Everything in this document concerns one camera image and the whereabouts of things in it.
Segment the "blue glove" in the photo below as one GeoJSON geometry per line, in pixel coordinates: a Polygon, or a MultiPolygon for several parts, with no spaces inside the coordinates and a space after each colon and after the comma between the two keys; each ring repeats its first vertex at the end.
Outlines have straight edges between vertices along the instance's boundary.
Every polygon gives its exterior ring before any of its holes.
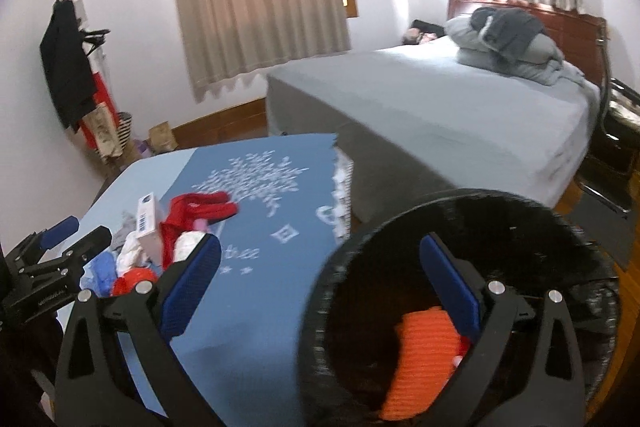
{"type": "Polygon", "coordinates": [[[79,285],[81,289],[89,289],[100,298],[107,298],[111,296],[116,279],[115,256],[111,251],[102,251],[84,266],[79,285]]]}

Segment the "white tissue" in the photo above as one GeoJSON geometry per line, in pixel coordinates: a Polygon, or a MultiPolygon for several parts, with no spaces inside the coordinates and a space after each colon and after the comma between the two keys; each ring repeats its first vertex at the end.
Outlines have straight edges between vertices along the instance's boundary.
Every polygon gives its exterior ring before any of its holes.
{"type": "Polygon", "coordinates": [[[126,273],[136,268],[146,268],[149,263],[149,256],[145,254],[141,246],[137,233],[130,232],[125,239],[122,250],[116,257],[116,274],[123,277],[126,273]]]}

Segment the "white blue small box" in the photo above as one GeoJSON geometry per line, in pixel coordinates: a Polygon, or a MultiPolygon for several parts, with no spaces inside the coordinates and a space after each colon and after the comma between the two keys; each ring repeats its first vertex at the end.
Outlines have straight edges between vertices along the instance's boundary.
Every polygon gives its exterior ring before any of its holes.
{"type": "Polygon", "coordinates": [[[162,234],[160,234],[160,222],[163,220],[163,209],[158,205],[154,193],[146,194],[138,200],[136,213],[137,240],[154,265],[163,263],[163,239],[162,234]]]}

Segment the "orange foam net sleeve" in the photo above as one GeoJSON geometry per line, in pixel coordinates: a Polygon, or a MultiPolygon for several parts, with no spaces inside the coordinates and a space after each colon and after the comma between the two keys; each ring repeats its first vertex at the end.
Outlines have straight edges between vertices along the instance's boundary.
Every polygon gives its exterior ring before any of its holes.
{"type": "Polygon", "coordinates": [[[424,413],[471,347],[439,307],[405,314],[397,332],[399,359],[380,410],[383,421],[406,421],[424,413]]]}

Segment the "red knitted glove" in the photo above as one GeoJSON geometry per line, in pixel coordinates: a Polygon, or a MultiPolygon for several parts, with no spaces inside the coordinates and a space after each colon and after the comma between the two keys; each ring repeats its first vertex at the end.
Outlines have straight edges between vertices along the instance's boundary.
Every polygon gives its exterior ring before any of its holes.
{"type": "Polygon", "coordinates": [[[160,237],[163,242],[162,268],[167,269],[174,261],[174,247],[184,232],[194,231],[195,222],[219,222],[235,216],[239,206],[232,202],[228,193],[186,193],[171,199],[169,212],[160,222],[160,237]]]}

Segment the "black trash bin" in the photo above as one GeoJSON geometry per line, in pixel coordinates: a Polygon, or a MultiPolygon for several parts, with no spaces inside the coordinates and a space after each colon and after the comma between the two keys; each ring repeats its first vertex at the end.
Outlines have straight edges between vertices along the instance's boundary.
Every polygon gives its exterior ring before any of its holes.
{"type": "Polygon", "coordinates": [[[307,426],[580,426],[608,371],[613,263],[552,209],[457,190],[365,225],[300,326],[307,426]]]}

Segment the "beige hanging bag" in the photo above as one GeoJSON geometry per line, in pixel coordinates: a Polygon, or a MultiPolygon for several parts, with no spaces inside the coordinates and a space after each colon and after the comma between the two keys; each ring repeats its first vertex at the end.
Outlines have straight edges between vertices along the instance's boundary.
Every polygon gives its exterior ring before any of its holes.
{"type": "Polygon", "coordinates": [[[117,126],[105,103],[99,103],[95,109],[81,121],[81,129],[90,135],[88,143],[98,151],[103,160],[122,156],[117,138],[117,126]]]}

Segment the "striped basket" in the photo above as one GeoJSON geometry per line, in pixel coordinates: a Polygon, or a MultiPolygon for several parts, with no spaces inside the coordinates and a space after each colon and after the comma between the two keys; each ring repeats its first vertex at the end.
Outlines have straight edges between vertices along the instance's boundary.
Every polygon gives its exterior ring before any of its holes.
{"type": "Polygon", "coordinates": [[[118,112],[117,138],[119,146],[125,150],[131,136],[132,115],[127,112],[118,112]]]}

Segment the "brown paper bag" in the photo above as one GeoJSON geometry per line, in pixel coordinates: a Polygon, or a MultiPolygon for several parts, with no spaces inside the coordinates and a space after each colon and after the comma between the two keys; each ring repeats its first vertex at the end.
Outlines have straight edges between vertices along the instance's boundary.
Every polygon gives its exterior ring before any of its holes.
{"type": "Polygon", "coordinates": [[[168,121],[149,129],[149,146],[154,154],[165,154],[177,150],[178,142],[168,121]]]}

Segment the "red hanging bag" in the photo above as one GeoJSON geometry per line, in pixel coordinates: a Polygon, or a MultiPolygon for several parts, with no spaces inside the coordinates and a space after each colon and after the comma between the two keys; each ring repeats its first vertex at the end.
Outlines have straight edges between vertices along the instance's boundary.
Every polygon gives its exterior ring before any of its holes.
{"type": "Polygon", "coordinates": [[[120,156],[122,147],[117,133],[119,126],[117,110],[101,74],[94,72],[92,78],[96,85],[96,93],[93,95],[96,108],[81,119],[80,130],[88,147],[96,150],[102,158],[120,156]]]}

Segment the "dark floor mat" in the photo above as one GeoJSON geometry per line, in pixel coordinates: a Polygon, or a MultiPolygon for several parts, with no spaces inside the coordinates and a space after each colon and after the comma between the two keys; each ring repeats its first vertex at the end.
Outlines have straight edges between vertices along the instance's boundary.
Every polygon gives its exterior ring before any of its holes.
{"type": "Polygon", "coordinates": [[[568,220],[581,228],[624,271],[628,269],[638,220],[636,205],[632,202],[617,205],[599,194],[586,192],[568,214],[568,220]]]}

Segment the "black hanging jacket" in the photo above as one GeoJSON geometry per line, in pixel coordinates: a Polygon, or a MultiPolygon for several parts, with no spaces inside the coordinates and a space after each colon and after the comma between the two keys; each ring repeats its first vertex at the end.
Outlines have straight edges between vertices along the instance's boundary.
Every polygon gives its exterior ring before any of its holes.
{"type": "Polygon", "coordinates": [[[77,132],[81,119],[96,108],[96,85],[70,0],[53,5],[49,25],[40,42],[40,56],[47,86],[64,129],[77,132]]]}

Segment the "black office chair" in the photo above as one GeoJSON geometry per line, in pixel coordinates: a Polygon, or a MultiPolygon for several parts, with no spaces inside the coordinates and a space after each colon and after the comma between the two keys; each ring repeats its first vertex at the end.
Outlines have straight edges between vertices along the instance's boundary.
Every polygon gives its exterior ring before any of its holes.
{"type": "Polygon", "coordinates": [[[628,186],[639,159],[639,93],[613,76],[605,31],[597,46],[603,65],[597,124],[574,180],[584,193],[627,216],[634,205],[628,186]]]}

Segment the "red wooden headboard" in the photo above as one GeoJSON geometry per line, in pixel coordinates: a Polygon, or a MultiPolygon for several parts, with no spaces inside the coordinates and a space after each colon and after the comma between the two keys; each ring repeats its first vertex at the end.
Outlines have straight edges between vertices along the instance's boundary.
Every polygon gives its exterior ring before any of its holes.
{"type": "Polygon", "coordinates": [[[602,86],[605,66],[599,41],[608,38],[604,18],[520,0],[448,0],[448,17],[472,14],[481,6],[520,8],[540,18],[567,61],[577,66],[591,83],[602,86]]]}

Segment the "dark grey blanket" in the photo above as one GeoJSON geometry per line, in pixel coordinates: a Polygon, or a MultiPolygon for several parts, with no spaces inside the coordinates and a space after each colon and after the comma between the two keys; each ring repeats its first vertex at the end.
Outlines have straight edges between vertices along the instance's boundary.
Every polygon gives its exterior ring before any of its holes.
{"type": "Polygon", "coordinates": [[[470,18],[478,38],[508,63],[519,60],[538,35],[547,33],[544,23],[520,8],[482,6],[470,18]]]}

